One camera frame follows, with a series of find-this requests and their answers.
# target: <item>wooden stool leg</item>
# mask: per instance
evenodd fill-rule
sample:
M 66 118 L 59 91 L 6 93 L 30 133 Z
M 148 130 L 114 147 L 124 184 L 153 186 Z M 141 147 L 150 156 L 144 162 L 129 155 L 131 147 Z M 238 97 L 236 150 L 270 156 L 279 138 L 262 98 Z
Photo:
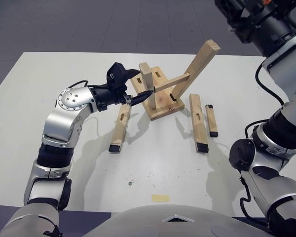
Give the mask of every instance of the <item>wooden stool leg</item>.
M 130 111 L 131 107 L 129 105 L 124 104 L 120 106 L 109 152 L 120 152 L 121 146 L 125 140 Z
M 142 79 L 143 79 L 143 83 L 144 83 L 146 90 L 154 90 L 152 71 L 151 71 L 150 67 L 148 66 L 148 63 L 145 62 L 145 63 L 139 64 L 139 69 L 142 74 Z M 147 100 L 148 100 L 150 108 L 155 109 L 156 108 L 156 99 L 155 99 L 154 92 L 151 94 L 151 96 Z
M 192 125 L 196 151 L 208 153 L 208 141 L 202 113 L 201 99 L 199 95 L 190 94 L 189 105 L 191 106 Z

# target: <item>silver robot arm segment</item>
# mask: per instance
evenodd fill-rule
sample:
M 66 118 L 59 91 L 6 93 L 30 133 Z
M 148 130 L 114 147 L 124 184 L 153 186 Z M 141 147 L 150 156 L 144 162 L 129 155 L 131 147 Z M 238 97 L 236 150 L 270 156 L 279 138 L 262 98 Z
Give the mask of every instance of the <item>silver robot arm segment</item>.
M 103 111 L 111 104 L 139 104 L 152 91 L 144 91 L 132 98 L 126 94 L 128 79 L 140 73 L 126 70 L 114 63 L 108 70 L 107 83 L 73 88 L 59 93 L 54 111 L 46 119 L 42 144 L 34 161 L 24 193 L 24 207 L 20 208 L 0 232 L 0 237 L 51 236 L 61 237 L 58 211 L 68 205 L 71 179 L 68 179 L 71 159 L 83 122 L 90 114 Z
M 71 183 L 66 177 L 70 171 L 73 149 L 78 142 L 84 120 L 96 111 L 96 102 L 88 87 L 68 88 L 59 94 L 54 111 L 46 119 L 40 151 L 49 147 L 55 152 L 62 152 L 63 159 L 56 154 L 54 156 L 58 156 L 58 161 L 54 161 L 52 165 L 45 164 L 46 160 L 42 162 L 43 165 L 37 159 L 34 161 L 24 194 L 24 205 L 36 198 L 51 198 L 57 200 L 57 209 L 65 208 L 58 205 L 61 200 L 65 205 L 68 203 L 62 193 L 65 184 Z
M 296 0 L 215 3 L 238 38 L 243 43 L 252 42 L 266 57 L 262 66 L 289 99 L 284 104 L 277 98 L 282 107 L 254 128 L 251 139 L 233 144 L 229 162 L 241 173 L 241 182 L 247 193 L 251 191 L 272 233 L 296 237 L 296 181 L 279 174 L 296 154 L 296 23 L 290 18 Z M 252 220 L 243 200 L 240 205 Z

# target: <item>white table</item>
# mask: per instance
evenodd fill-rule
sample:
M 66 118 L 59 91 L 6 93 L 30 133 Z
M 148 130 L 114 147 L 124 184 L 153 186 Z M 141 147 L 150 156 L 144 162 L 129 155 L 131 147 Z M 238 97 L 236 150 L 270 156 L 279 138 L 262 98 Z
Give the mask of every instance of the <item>white table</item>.
M 57 94 L 81 79 L 106 81 L 114 62 L 138 68 L 141 62 L 160 66 L 170 79 L 181 75 L 193 55 L 115 53 L 24 53 L 0 86 L 0 205 L 23 205 L 23 193 L 37 158 L 43 125 Z M 203 207 L 229 216 L 243 216 L 245 196 L 239 173 L 228 162 L 233 142 L 244 127 L 269 118 L 279 103 L 258 87 L 254 74 L 262 57 L 216 56 L 183 94 L 186 108 L 151 122 L 142 105 L 132 109 L 126 142 L 120 154 L 108 152 L 119 106 L 86 120 L 75 149 L 67 210 L 121 212 L 156 204 L 152 194 L 170 196 L 168 203 Z M 285 98 L 262 70 L 261 80 Z M 135 94 L 130 82 L 128 92 Z M 209 154 L 195 151 L 188 95 L 201 96 L 203 112 L 213 104 L 218 138 L 209 138 Z M 296 156 L 282 171 L 296 180 Z M 247 204 L 252 216 L 262 216 Z

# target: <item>black cable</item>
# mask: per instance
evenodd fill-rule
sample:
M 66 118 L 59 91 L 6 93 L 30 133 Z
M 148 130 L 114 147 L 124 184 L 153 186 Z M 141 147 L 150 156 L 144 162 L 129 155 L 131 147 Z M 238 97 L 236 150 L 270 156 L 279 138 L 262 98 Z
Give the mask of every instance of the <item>black cable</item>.
M 90 88 L 107 89 L 107 85 L 87 85 Z
M 81 84 L 81 83 L 84 83 L 84 86 L 87 86 L 88 83 L 89 83 L 89 81 L 87 81 L 87 80 L 81 80 L 81 81 L 76 82 L 75 84 L 72 84 L 72 85 L 69 86 L 68 88 L 73 88 L 74 86 L 79 85 L 79 84 Z
M 246 181 L 244 180 L 244 178 L 240 177 L 240 181 L 241 181 L 241 183 L 243 184 L 243 186 L 245 186 L 246 193 L 247 193 L 247 198 L 242 197 L 242 198 L 240 198 L 240 200 L 239 200 L 239 201 L 240 201 L 240 207 L 241 207 L 241 210 L 242 210 L 243 214 L 244 214 L 245 217 L 246 217 L 247 219 L 249 219 L 250 221 L 253 221 L 253 222 L 255 222 L 255 223 L 259 224 L 259 225 L 262 225 L 262 226 L 267 227 L 267 226 L 268 226 L 267 223 L 262 222 L 262 221 L 259 221 L 259 220 L 256 220 L 256 219 L 254 219 L 254 218 L 252 218 L 251 216 L 248 215 L 248 213 L 247 213 L 247 211 L 246 211 L 246 208 L 245 208 L 245 206 L 244 206 L 244 202 L 251 202 L 251 196 L 250 196 L 250 192 L 249 192 L 248 185 L 247 185 Z
M 260 64 L 260 66 L 258 67 L 258 69 L 256 71 L 256 81 L 257 81 L 257 83 L 259 84 L 259 86 L 262 87 L 262 89 L 264 89 L 267 93 L 269 93 L 275 99 L 277 99 L 280 102 L 281 106 L 283 106 L 284 105 L 283 100 L 277 94 L 275 94 L 273 91 L 271 91 L 269 88 L 267 88 L 265 85 L 263 85 L 262 82 L 259 80 L 259 72 L 260 72 L 261 68 L 262 68 L 262 63 Z
M 267 122 L 267 121 L 268 121 L 268 119 L 263 119 L 263 120 L 258 120 L 258 121 L 255 121 L 255 122 L 252 122 L 252 123 L 248 124 L 248 125 L 246 126 L 246 128 L 245 128 L 245 135 L 246 135 L 246 138 L 249 138 L 249 136 L 248 136 L 248 129 L 249 129 L 249 127 L 251 127 L 252 125 L 255 125 L 255 124 L 257 124 L 257 123 L 260 123 L 260 122 Z
M 288 23 L 296 29 L 296 22 L 291 18 L 291 12 L 289 12 L 286 16 L 286 20 Z

